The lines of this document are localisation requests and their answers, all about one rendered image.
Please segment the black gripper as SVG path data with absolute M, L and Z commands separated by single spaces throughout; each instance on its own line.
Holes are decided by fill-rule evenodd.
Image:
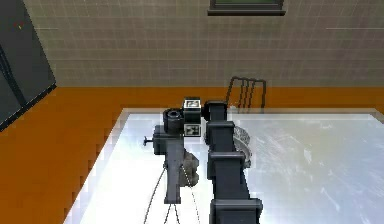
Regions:
M 194 191 L 191 182 L 188 178 L 186 170 L 183 165 L 184 160 L 184 136 L 183 136 L 183 115 L 180 109 L 170 108 L 163 112 L 163 124 L 156 125 L 151 139 L 144 138 L 143 145 L 147 143 L 153 144 L 155 155 L 164 155 L 165 160 L 163 169 L 157 179 L 155 187 L 152 190 L 150 200 L 148 202 L 146 212 L 144 215 L 143 224 L 147 224 L 147 219 L 150 213 L 153 199 L 159 187 L 160 181 L 167 171 L 167 187 L 164 199 L 165 204 L 180 204 L 180 170 L 182 169 L 184 177 L 187 181 L 187 186 L 191 191 L 193 204 L 195 207 L 196 217 L 198 224 L 201 224 L 199 209 L 196 203 Z M 168 213 L 166 214 L 163 224 L 168 221 Z

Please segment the grey canteen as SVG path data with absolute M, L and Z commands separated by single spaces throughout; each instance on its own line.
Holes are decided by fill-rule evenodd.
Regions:
M 190 152 L 184 154 L 182 167 L 180 168 L 180 186 L 194 187 L 199 181 L 197 168 L 199 160 Z

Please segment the grey patterned round dish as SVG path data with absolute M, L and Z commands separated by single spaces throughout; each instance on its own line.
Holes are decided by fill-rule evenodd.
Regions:
M 252 164 L 252 161 L 251 161 L 252 151 L 249 147 L 250 140 L 251 140 L 250 135 L 245 129 L 239 126 L 234 127 L 234 135 L 233 135 L 234 145 L 237 151 L 242 151 L 245 154 L 244 166 L 246 168 L 250 168 Z

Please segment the black slatted chair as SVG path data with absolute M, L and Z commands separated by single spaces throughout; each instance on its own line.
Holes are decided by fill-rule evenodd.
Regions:
M 261 83 L 262 84 L 262 94 L 261 94 L 260 108 L 261 108 L 261 110 L 264 110 L 265 105 L 266 105 L 266 93 L 267 93 L 267 91 L 266 91 L 267 81 L 264 79 L 233 76 L 230 79 L 229 86 L 227 88 L 226 97 L 225 97 L 226 103 L 229 103 L 231 92 L 232 92 L 232 89 L 234 87 L 234 83 L 236 81 L 241 82 L 239 100 L 238 100 L 237 107 L 238 108 L 250 108 L 252 105 L 253 92 L 256 88 L 256 84 Z

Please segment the glossy white table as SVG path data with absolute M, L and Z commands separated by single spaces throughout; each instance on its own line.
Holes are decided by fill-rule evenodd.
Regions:
M 250 194 L 262 200 L 261 224 L 384 224 L 384 116 L 370 112 L 232 113 L 250 135 Z M 123 110 L 63 224 L 143 224 L 163 157 L 143 145 L 159 112 Z M 209 224 L 208 148 L 188 138 L 199 160 L 193 187 L 201 224 Z M 181 204 L 163 200 L 163 175 L 147 224 L 198 224 L 191 191 Z

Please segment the dark framed window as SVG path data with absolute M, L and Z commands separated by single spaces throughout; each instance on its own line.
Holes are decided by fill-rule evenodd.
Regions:
M 208 16 L 284 16 L 284 0 L 210 0 Z

